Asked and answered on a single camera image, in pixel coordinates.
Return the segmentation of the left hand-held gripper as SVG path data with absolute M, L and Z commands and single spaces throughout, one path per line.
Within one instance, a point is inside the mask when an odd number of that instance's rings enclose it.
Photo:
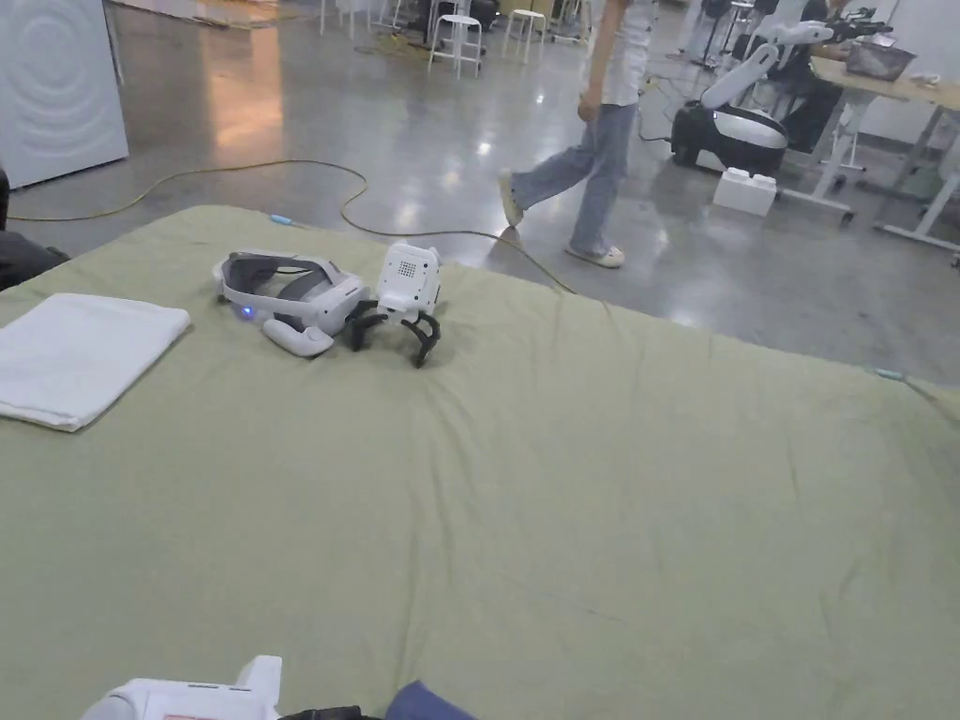
M 136 678 L 97 700 L 83 719 L 278 719 L 282 658 L 257 655 L 232 684 Z M 280 720 L 379 720 L 357 705 L 309 708 Z

